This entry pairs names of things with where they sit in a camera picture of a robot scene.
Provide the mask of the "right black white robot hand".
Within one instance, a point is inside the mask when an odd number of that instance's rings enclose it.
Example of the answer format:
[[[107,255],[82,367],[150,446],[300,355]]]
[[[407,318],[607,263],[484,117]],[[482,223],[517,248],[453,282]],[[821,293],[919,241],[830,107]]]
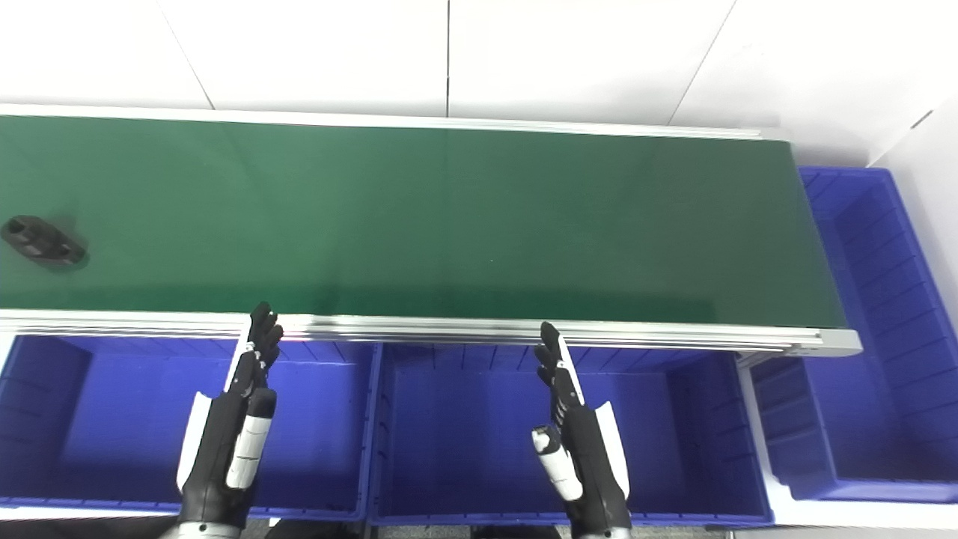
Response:
[[[531,430],[531,443],[562,499],[574,538],[629,538],[629,474],[609,402],[589,407],[569,348],[551,322],[540,325],[534,352],[538,378],[550,393],[550,422]]]

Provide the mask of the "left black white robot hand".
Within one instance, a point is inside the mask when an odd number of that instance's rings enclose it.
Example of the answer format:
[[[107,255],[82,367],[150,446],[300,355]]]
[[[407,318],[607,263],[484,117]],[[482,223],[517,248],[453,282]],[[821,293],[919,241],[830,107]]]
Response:
[[[247,524],[277,393],[268,372],[284,329],[267,302],[251,311],[225,389],[196,393],[177,468],[178,538],[239,538]]]

